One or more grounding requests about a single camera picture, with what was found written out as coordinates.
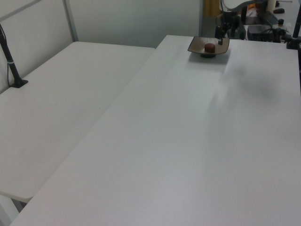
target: metal stand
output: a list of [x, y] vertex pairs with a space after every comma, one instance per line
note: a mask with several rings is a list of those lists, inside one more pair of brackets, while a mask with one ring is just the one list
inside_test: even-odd
[[285, 35], [285, 40], [287, 41], [286, 48], [287, 49], [299, 49], [299, 44], [301, 43], [301, 37], [299, 37], [299, 31], [301, 27], [301, 5], [299, 7], [299, 13], [297, 16], [297, 21], [295, 25], [295, 29], [293, 31], [293, 36]]
[[4, 55], [6, 57], [6, 60], [8, 61], [8, 65], [10, 67], [10, 70], [11, 70], [13, 76], [14, 76], [14, 79], [15, 79], [15, 83], [12, 84], [11, 87], [20, 88], [23, 85], [25, 85], [26, 83], [28, 83], [28, 81], [27, 80], [22, 80], [20, 78], [20, 75], [19, 75], [18, 70], [16, 68], [16, 65], [14, 63], [14, 60], [13, 60], [11, 54], [10, 54], [8, 44], [7, 44], [7, 40], [5, 38], [4, 31], [2, 30], [1, 25], [0, 25], [0, 44], [1, 44], [1, 47], [3, 49]]

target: black cable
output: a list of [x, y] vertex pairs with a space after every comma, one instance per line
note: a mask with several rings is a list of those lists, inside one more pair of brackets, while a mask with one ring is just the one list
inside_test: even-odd
[[9, 79], [8, 79], [8, 87], [10, 87], [10, 84], [9, 84]]
[[222, 8], [222, 26], [223, 26], [225, 23], [225, 12], [224, 12], [224, 8], [222, 6], [222, 0], [221, 0], [221, 8]]
[[263, 34], [263, 33], [267, 32], [267, 31], [269, 31], [269, 33], [270, 33], [272, 30], [273, 30], [272, 28], [269, 28], [269, 29], [267, 29], [267, 30], [261, 32], [260, 34]]
[[[8, 41], [7, 41], [7, 39], [6, 39], [6, 35], [5, 35], [5, 32], [4, 32], [4, 30], [3, 30], [2, 26], [1, 26], [1, 24], [0, 24], [0, 30], [1, 30], [1, 33], [3, 34], [3, 36], [4, 36], [5, 43], [7, 44]], [[8, 73], [8, 72], [7, 72], [8, 87], [10, 87], [10, 84], [9, 84], [9, 78], [8, 78], [9, 73]]]
[[7, 39], [6, 39], [6, 35], [5, 35], [5, 32], [4, 32], [4, 30], [3, 30], [2, 26], [1, 26], [1, 24], [0, 24], [0, 30], [1, 30], [1, 33], [4, 35], [4, 39], [5, 39], [5, 42], [6, 42], [6, 44], [7, 44], [8, 41], [7, 41]]

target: red ball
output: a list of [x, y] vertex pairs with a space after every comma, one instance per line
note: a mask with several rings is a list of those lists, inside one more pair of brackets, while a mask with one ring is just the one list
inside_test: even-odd
[[215, 53], [215, 45], [212, 43], [207, 43], [205, 45], [205, 52], [207, 53]]

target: tabletop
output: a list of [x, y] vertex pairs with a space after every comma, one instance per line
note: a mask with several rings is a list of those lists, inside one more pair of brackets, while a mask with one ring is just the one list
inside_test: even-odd
[[12, 226], [300, 225], [297, 51], [191, 40], [163, 40]]
[[75, 42], [0, 95], [0, 194], [28, 202], [152, 48]]

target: square plate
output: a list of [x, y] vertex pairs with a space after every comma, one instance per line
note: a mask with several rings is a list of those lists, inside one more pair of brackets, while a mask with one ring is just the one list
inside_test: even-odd
[[[216, 54], [222, 54], [226, 53], [229, 47], [229, 38], [224, 38], [222, 40], [222, 45], [218, 44], [218, 39], [216, 38], [202, 38], [198, 36], [194, 36], [192, 42], [190, 43], [188, 47], [188, 51], [192, 53], [200, 53], [202, 55], [216, 55]], [[205, 52], [205, 45], [207, 43], [212, 43], [215, 45], [215, 52], [214, 53], [208, 53]]]

